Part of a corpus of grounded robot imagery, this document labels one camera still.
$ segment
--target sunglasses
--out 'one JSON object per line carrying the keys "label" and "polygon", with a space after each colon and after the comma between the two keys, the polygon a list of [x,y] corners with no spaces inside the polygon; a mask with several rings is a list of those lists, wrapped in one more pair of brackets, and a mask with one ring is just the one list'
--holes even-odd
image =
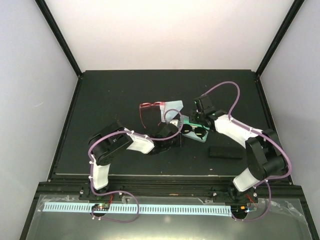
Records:
{"label": "sunglasses", "polygon": [[157,107],[157,106],[162,106],[162,105],[165,105],[165,102],[164,101],[156,101],[154,103],[150,103],[150,102],[145,102],[145,103],[141,103],[139,105],[139,112],[140,112],[140,119],[141,119],[141,123],[143,125],[144,128],[146,128],[146,126],[144,125],[144,122],[142,121],[142,116],[141,116],[141,109],[144,109],[144,108],[149,108],[149,107]]}
{"label": "sunglasses", "polygon": [[182,134],[188,134],[190,132],[194,132],[195,135],[197,135],[199,138],[203,138],[207,134],[207,130],[200,126],[191,126],[189,124],[183,124],[181,133]]}

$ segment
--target black table surface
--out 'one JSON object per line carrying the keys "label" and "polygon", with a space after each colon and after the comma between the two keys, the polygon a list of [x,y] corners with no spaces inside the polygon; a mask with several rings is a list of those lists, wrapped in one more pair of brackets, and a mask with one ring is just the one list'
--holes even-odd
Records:
{"label": "black table surface", "polygon": [[[88,140],[90,136],[119,120],[123,126],[146,133],[139,104],[182,100],[181,113],[195,108],[193,99],[224,81],[240,87],[240,99],[232,116],[254,128],[268,128],[250,70],[90,70],[83,74],[55,174],[89,175]],[[228,111],[237,90],[223,85],[209,94],[216,109]],[[142,111],[147,129],[156,126],[160,110]],[[150,123],[150,116],[156,116]],[[236,176],[246,167],[245,159],[208,157],[209,146],[241,146],[219,133],[210,132],[205,143],[189,138],[184,146],[157,155],[126,150],[111,164],[109,174],[120,176]]]}

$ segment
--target black corner post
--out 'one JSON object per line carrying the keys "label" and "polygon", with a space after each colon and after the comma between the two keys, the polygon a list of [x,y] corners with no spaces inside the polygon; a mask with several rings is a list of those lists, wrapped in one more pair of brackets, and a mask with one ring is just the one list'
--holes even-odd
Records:
{"label": "black corner post", "polygon": [[36,4],[38,4],[45,20],[47,21],[47,23],[49,24],[55,38],[58,40],[64,54],[66,55],[66,57],[68,58],[75,74],[78,76],[78,78],[82,75],[82,72],[76,62],[76,59],[74,58],[64,36],[62,35],[54,17],[52,16],[48,5],[46,4],[45,0],[35,0]]}
{"label": "black corner post", "polygon": [[258,69],[256,70],[256,74],[258,77],[261,76],[263,71],[265,70],[266,66],[268,65],[271,57],[275,53],[279,43],[281,42],[282,38],[286,34],[290,24],[292,23],[293,19],[297,15],[300,7],[304,3],[305,0],[294,0],[292,6],[290,7],[288,13],[286,14],[278,32],[276,33],[274,39],[272,40],[271,45],[269,46],[266,54],[264,55]]}

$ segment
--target sunglasses lens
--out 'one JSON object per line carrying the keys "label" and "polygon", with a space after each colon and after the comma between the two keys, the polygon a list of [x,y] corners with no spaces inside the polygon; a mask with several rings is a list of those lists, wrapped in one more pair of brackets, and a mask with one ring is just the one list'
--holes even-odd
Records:
{"label": "sunglasses lens", "polygon": [[202,128],[202,127],[196,127],[194,129],[194,133],[195,135],[197,135],[199,138],[203,138],[206,134],[207,134],[207,131]]}
{"label": "sunglasses lens", "polygon": [[183,124],[183,127],[182,127],[182,130],[181,130],[181,133],[182,134],[188,134],[192,131],[192,127],[188,124]]}

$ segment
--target white enclosure wall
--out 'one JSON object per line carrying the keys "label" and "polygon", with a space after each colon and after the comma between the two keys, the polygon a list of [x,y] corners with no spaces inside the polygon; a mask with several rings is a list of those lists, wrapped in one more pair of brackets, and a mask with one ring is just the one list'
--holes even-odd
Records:
{"label": "white enclosure wall", "polygon": [[320,231],[320,1],[306,0],[261,76],[294,184]]}
{"label": "white enclosure wall", "polygon": [[293,0],[46,0],[80,69],[256,71]]}
{"label": "white enclosure wall", "polygon": [[0,239],[19,239],[77,77],[35,1],[0,4]]}

